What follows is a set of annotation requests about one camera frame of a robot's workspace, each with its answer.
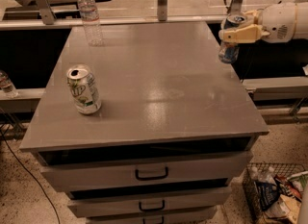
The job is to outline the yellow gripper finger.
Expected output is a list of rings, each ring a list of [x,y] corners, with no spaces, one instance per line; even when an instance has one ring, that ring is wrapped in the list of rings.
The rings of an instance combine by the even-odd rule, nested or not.
[[[229,28],[218,32],[219,38],[228,43],[253,43],[270,33],[261,25],[251,24],[242,28]]]
[[[258,24],[260,13],[261,12],[259,10],[250,10],[244,12],[244,15],[246,16],[246,20],[249,24]]]

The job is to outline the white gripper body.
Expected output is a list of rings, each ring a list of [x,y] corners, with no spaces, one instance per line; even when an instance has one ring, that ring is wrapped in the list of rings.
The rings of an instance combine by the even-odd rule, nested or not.
[[[262,40],[268,43],[288,42],[295,33],[296,5],[281,3],[264,8],[258,22],[265,35]]]

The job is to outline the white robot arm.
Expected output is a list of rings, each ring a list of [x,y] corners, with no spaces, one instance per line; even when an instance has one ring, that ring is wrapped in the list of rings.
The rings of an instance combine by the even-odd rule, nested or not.
[[[280,3],[260,10],[229,14],[218,32],[228,43],[288,42],[308,38],[308,3]]]

